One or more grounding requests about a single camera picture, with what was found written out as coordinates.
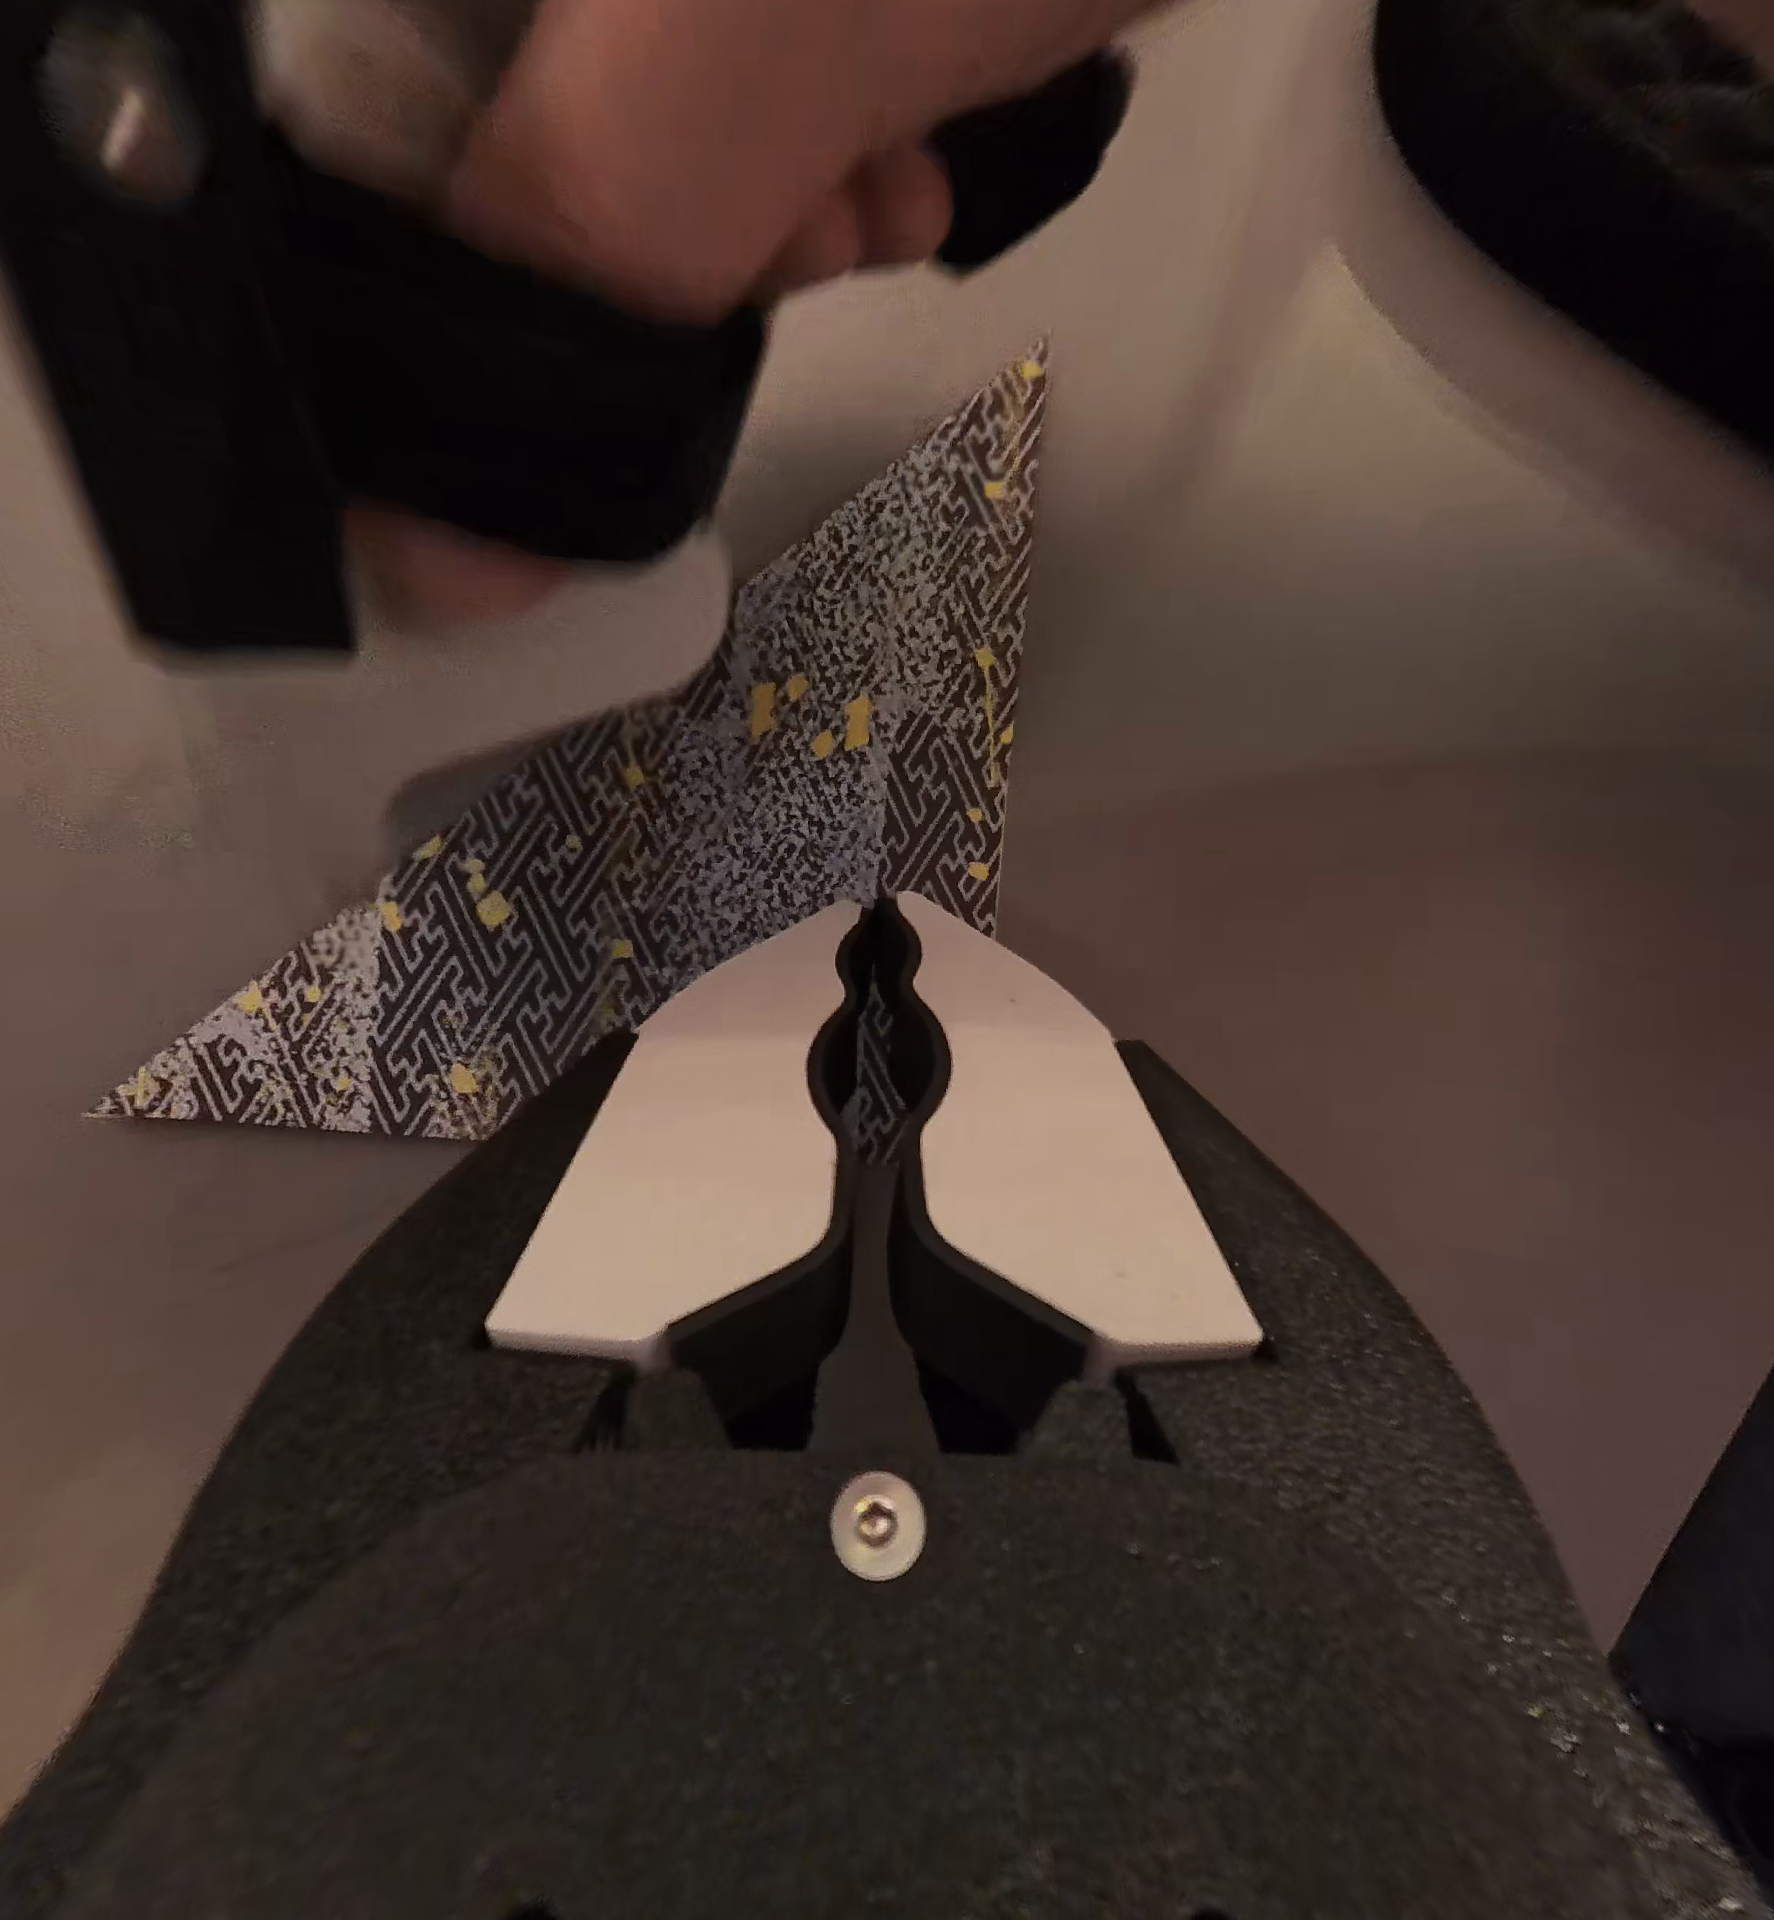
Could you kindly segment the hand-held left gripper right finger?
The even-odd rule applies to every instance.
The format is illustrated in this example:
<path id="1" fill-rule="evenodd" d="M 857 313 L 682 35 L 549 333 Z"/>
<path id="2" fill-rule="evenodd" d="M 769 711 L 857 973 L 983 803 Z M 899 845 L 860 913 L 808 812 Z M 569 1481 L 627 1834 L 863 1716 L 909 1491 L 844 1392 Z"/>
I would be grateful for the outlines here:
<path id="1" fill-rule="evenodd" d="M 944 906 L 895 903 L 948 1048 L 919 1126 L 941 1245 L 1082 1327 L 1090 1369 L 1256 1355 L 1259 1319 L 1112 1029 Z"/>

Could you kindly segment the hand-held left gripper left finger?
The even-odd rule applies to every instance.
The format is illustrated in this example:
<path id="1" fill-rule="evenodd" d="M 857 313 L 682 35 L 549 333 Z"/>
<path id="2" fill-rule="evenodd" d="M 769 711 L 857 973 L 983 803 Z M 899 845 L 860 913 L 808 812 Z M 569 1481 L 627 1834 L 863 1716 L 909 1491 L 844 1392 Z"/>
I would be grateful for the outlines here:
<path id="1" fill-rule="evenodd" d="M 837 1147 L 808 1048 L 857 923 L 831 903 L 648 1016 L 487 1314 L 491 1346 L 664 1369 L 682 1320 L 821 1245 Z"/>

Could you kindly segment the patterned black origami paper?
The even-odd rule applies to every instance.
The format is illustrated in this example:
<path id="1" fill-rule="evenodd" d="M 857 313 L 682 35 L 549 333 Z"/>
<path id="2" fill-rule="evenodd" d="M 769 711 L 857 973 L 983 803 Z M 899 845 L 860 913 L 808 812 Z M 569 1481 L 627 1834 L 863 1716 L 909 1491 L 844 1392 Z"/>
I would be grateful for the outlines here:
<path id="1" fill-rule="evenodd" d="M 479 1142 L 831 903 L 997 931 L 1049 367 L 1034 340 L 751 574 L 686 685 L 440 799 L 83 1117 Z"/>

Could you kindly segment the person's right hand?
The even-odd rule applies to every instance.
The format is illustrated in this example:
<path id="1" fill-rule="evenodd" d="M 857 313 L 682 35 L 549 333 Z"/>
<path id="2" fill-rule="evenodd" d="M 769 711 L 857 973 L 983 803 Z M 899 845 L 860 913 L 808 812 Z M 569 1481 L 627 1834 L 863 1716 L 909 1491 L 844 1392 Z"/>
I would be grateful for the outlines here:
<path id="1" fill-rule="evenodd" d="M 444 195 L 479 254 L 720 323 L 972 271 L 1080 195 L 1162 3 L 538 3 Z"/>

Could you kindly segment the dark flat object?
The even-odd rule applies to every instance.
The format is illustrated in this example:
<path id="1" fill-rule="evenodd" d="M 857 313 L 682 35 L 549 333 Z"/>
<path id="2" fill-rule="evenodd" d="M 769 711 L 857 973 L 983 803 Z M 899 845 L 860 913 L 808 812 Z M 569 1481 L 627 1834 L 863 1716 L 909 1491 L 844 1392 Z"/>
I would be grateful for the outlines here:
<path id="1" fill-rule="evenodd" d="M 1774 1910 L 1774 1365 L 1610 1660 Z"/>

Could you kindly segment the person's dark clothing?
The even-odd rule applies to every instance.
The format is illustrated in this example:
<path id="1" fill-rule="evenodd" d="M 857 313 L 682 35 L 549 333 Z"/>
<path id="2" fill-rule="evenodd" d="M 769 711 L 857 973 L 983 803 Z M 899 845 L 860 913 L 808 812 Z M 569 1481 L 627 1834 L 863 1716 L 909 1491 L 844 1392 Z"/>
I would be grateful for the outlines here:
<path id="1" fill-rule="evenodd" d="M 1774 78 L 1690 3 L 1376 3 L 1416 186 L 1774 469 Z"/>

